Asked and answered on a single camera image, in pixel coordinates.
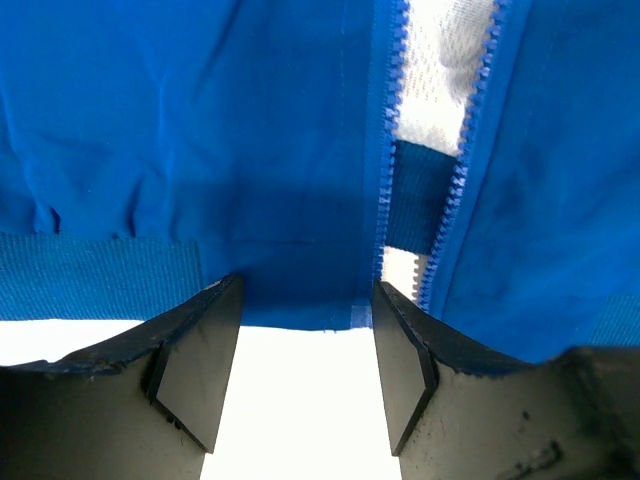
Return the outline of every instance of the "black plastic piece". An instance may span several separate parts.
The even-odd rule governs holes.
[[[55,363],[0,367],[0,479],[196,480],[242,316],[229,276]]]
[[[640,478],[640,349],[527,364],[386,283],[374,287],[373,327],[403,480]]]

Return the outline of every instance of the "blue fabric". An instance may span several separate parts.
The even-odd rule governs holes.
[[[195,243],[0,234],[5,320],[145,320],[206,285]]]
[[[429,253],[454,164],[455,158],[444,153],[410,142],[397,142],[387,245]]]
[[[493,348],[640,343],[638,18],[626,0],[533,3],[454,273],[434,283],[434,313]]]
[[[26,262],[36,233],[195,242],[199,285],[247,276],[248,311],[262,312],[249,323],[349,328],[372,279],[382,146],[371,119],[383,124],[395,4],[4,3],[0,232],[22,237],[3,258]],[[374,7],[389,20],[375,29]],[[117,248],[93,245],[108,265]],[[47,265],[82,250],[37,248]],[[2,282],[17,268],[0,267]],[[51,291],[24,278],[31,293]],[[3,295],[0,317],[23,298]]]

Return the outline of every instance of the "blue ribbed hem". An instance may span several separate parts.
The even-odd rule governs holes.
[[[421,145],[397,142],[387,245],[429,253],[444,211],[455,159]]]
[[[139,319],[203,284],[195,243],[0,233],[0,319]]]
[[[640,297],[615,295],[607,300],[588,343],[619,347],[640,344]]]

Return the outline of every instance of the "blue zipper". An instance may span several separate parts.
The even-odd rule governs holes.
[[[460,154],[420,286],[419,305],[436,318],[443,316],[455,264],[488,167],[531,1],[494,0],[491,25],[473,83],[475,92],[469,97],[460,132]],[[501,42],[504,37],[509,42]]]
[[[391,190],[393,183],[393,164],[396,151],[396,135],[400,105],[400,91],[402,90],[402,67],[406,49],[407,24],[409,23],[409,1],[396,0],[391,3],[391,35],[387,57],[386,88],[383,93],[383,128],[382,128],[382,156],[380,163],[380,191],[378,196],[378,213],[376,219],[374,245],[374,278],[382,275],[382,261],[384,255],[387,228],[389,226],[389,211],[391,207]]]

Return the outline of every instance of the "white mesh lining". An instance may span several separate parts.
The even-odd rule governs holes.
[[[400,140],[458,153],[467,98],[493,0],[412,0],[403,68]],[[384,252],[382,278],[416,301],[426,255]]]

